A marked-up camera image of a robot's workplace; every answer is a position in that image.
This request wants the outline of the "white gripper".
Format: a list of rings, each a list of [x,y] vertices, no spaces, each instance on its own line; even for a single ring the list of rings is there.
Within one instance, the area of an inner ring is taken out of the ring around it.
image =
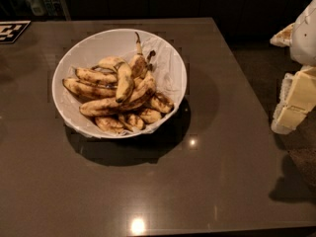
[[[273,114],[272,131],[289,134],[316,107],[316,0],[309,3],[294,24],[273,35],[270,44],[290,46],[291,58],[305,65],[295,74],[284,75]]]

